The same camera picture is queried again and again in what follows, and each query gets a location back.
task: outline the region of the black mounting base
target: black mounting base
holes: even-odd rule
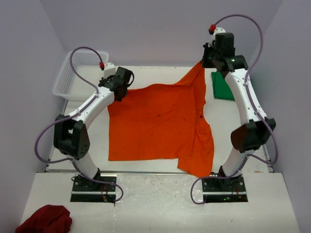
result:
[[[117,176],[101,176],[100,172],[94,177],[95,180],[117,182]],[[111,184],[101,184],[89,181],[80,175],[72,178],[73,186],[70,202],[116,202],[116,187]]]
[[[248,202],[243,175],[226,179],[202,179],[205,203]]]

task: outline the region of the wrinkled fabric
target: wrinkled fabric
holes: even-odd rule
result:
[[[178,158],[178,168],[197,177],[210,175],[214,143],[203,107],[205,70],[197,63],[175,84],[129,90],[108,106],[109,160]]]

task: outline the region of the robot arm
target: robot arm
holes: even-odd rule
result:
[[[93,120],[115,100],[121,101],[127,94],[132,71],[119,67],[114,75],[100,80],[98,93],[95,92],[78,109],[68,116],[59,115],[56,120],[75,116],[54,128],[54,146],[62,154],[74,160],[79,170],[90,178],[94,178],[99,169],[93,163],[88,150],[90,141],[87,129]]]
[[[219,176],[228,177],[241,167],[247,154],[258,150],[270,137],[269,131],[257,113],[260,113],[272,130],[276,122],[273,118],[267,118],[257,100],[250,78],[246,77],[248,65],[245,58],[242,55],[235,55],[234,35],[226,33],[222,28],[213,28],[209,32],[213,36],[209,43],[203,45],[205,49],[202,66],[216,68],[222,74],[232,91],[241,120],[241,126],[231,133],[232,151],[219,170]]]

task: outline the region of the white tabletop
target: white tabletop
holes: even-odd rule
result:
[[[173,84],[179,81],[191,67],[125,67],[135,74],[135,81],[131,88],[143,88],[154,83]],[[233,130],[240,126],[240,117],[237,106],[234,101],[216,100],[213,96],[211,71],[214,69],[206,69],[206,104],[204,107],[204,115],[210,124],[215,144],[215,153],[213,161],[213,171],[217,172],[219,167],[227,160],[231,149],[230,134]],[[78,108],[82,102],[68,101],[65,114]],[[109,114],[105,109],[91,124],[88,129],[88,135],[91,142],[89,150],[90,156],[95,165],[101,171],[117,171],[117,172],[183,172],[177,168],[177,159],[158,159],[145,161],[108,161],[109,150]],[[255,152],[260,158],[265,158],[262,148]],[[54,150],[52,160],[64,158],[59,150]],[[48,170],[52,171],[68,171],[74,170],[70,162],[62,162],[51,164]],[[265,164],[250,158],[246,163],[243,173],[245,172],[268,172]]]
[[[70,202],[71,173],[37,173],[21,223],[44,205],[70,211],[72,233],[298,233],[280,173],[245,173],[248,202],[195,205],[186,174],[121,174],[124,197],[111,203]],[[202,185],[194,189],[202,201]]]

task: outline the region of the purple cable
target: purple cable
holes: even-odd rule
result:
[[[77,172],[80,173],[80,175],[81,175],[82,177],[84,177],[85,179],[87,179],[87,180],[89,180],[89,181],[96,182],[96,183],[102,183],[102,184],[110,184],[110,185],[114,185],[114,186],[118,187],[118,188],[120,189],[120,191],[121,191],[121,197],[119,197],[118,199],[116,199],[116,201],[120,201],[120,200],[121,200],[121,198],[123,197],[123,189],[121,188],[120,185],[118,185],[117,183],[113,183],[113,182],[98,181],[98,180],[92,179],[92,178],[86,176],[86,175],[77,167],[77,165],[75,164],[74,161],[72,161],[72,165],[73,165],[73,167],[77,170]]]
[[[274,143],[274,145],[275,145],[276,155],[275,155],[275,159],[274,159],[273,162],[268,162],[268,161],[265,161],[265,160],[259,158],[258,156],[254,155],[254,154],[248,154],[248,155],[246,155],[246,157],[244,158],[243,163],[241,164],[241,166],[239,167],[239,169],[238,169],[237,171],[235,171],[233,174],[231,174],[231,175],[229,175],[229,176],[227,176],[227,177],[205,176],[205,177],[198,178],[198,179],[192,184],[191,189],[190,189],[190,197],[191,197],[191,200],[192,200],[193,203],[195,203],[195,204],[197,204],[197,205],[204,204],[204,203],[207,201],[207,199],[205,199],[205,201],[203,201],[203,202],[196,202],[196,201],[193,199],[193,194],[192,194],[193,188],[194,188],[195,184],[196,184],[198,181],[200,181],[200,180],[202,180],[202,179],[210,179],[210,178],[212,178],[212,179],[219,179],[219,180],[230,179],[230,178],[234,177],[239,171],[242,170],[242,168],[243,168],[244,165],[246,164],[246,161],[247,161],[248,157],[254,157],[254,158],[256,158],[256,159],[260,160],[261,162],[263,162],[263,163],[265,163],[265,164],[268,164],[268,165],[275,164],[275,163],[277,162],[277,159],[278,159],[278,146],[277,146],[277,143],[276,143],[276,137],[275,137],[275,135],[274,135],[274,133],[273,133],[273,130],[272,130],[271,127],[269,126],[269,124],[265,121],[265,119],[263,118],[263,116],[258,112],[258,109],[257,109],[257,107],[256,107],[256,105],[255,105],[255,103],[254,103],[254,101],[253,101],[253,99],[252,99],[251,93],[250,93],[250,91],[249,91],[248,82],[247,82],[247,78],[248,78],[248,76],[249,76],[250,71],[254,68],[254,66],[255,66],[256,63],[258,62],[258,60],[259,60],[259,58],[260,58],[260,56],[261,56],[261,53],[262,53],[262,48],[263,48],[263,33],[262,33],[262,30],[261,30],[261,28],[260,28],[260,25],[259,25],[254,19],[252,19],[252,18],[249,17],[249,16],[240,15],[240,14],[233,14],[233,15],[225,16],[225,17],[219,19],[219,20],[215,23],[215,25],[217,25],[218,23],[220,23],[220,22],[223,21],[224,19],[230,18],[230,17],[243,17],[243,18],[249,19],[250,21],[252,21],[252,22],[257,26],[257,28],[258,28],[258,30],[259,30],[259,34],[260,34],[260,48],[259,48],[259,52],[258,52],[258,55],[257,55],[255,61],[253,62],[253,64],[249,67],[248,71],[246,72],[246,75],[245,75],[245,78],[244,78],[244,83],[245,83],[245,87],[246,87],[246,92],[247,92],[248,98],[249,98],[249,100],[250,100],[250,102],[251,102],[252,107],[253,107],[254,110],[255,110],[255,113],[256,113],[256,114],[258,115],[258,117],[262,120],[262,122],[264,123],[264,125],[267,127],[269,133],[271,134],[271,137],[272,137],[272,139],[273,139],[273,143]]]
[[[72,53],[71,53],[71,55],[70,55],[70,58],[69,58],[69,62],[70,62],[70,66],[71,66],[72,71],[73,71],[81,80],[83,80],[84,82],[86,82],[86,83],[90,84],[91,86],[93,86],[93,87],[95,88],[95,90],[96,90],[96,93],[98,94],[98,87],[95,86],[94,84],[90,83],[88,80],[84,79],[80,74],[78,74],[78,72],[75,70],[75,68],[74,68],[74,66],[73,66],[73,63],[72,63],[73,54],[74,54],[77,50],[80,50],[80,49],[91,50],[91,51],[93,51],[94,53],[97,54],[97,56],[99,57],[99,59],[100,59],[101,62],[103,62],[103,60],[102,60],[100,54],[99,54],[97,51],[95,51],[94,49],[89,48],[89,47],[78,47],[78,48],[76,48],[75,50],[72,51]],[[88,106],[90,106],[90,105],[94,102],[94,100],[95,100],[96,98],[97,98],[97,96],[94,96],[94,98],[92,98],[92,99],[80,110],[79,113],[82,113]],[[59,159],[59,160],[55,160],[55,161],[48,161],[48,160],[45,160],[45,159],[43,159],[43,158],[40,156],[40,154],[39,154],[39,152],[38,152],[38,144],[39,144],[39,141],[40,141],[41,137],[43,136],[43,134],[44,134],[50,127],[52,127],[52,126],[54,126],[54,125],[56,125],[56,124],[58,124],[58,123],[64,122],[64,121],[66,121],[66,120],[72,119],[72,118],[78,116],[79,113],[76,113],[76,114],[74,114],[74,115],[72,115],[72,116],[69,116],[69,117],[64,118],[64,119],[61,119],[61,120],[57,120],[57,121],[51,123],[50,125],[48,125],[47,127],[45,127],[45,128],[39,133],[38,137],[37,137],[36,140],[35,140],[35,155],[36,155],[36,157],[37,157],[41,162],[46,163],[46,164],[56,164],[56,163],[60,163],[60,162],[63,162],[63,161],[72,160],[72,159],[70,159],[70,158]]]

